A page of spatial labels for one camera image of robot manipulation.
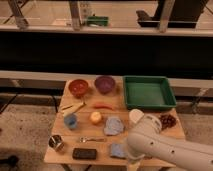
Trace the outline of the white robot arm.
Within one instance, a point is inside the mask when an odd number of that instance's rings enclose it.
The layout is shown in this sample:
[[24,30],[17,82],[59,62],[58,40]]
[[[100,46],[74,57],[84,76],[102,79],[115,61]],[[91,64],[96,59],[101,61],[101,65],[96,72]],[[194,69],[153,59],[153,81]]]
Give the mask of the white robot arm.
[[144,115],[124,141],[127,159],[135,163],[149,155],[188,171],[213,171],[213,146],[167,137],[161,129],[156,116]]

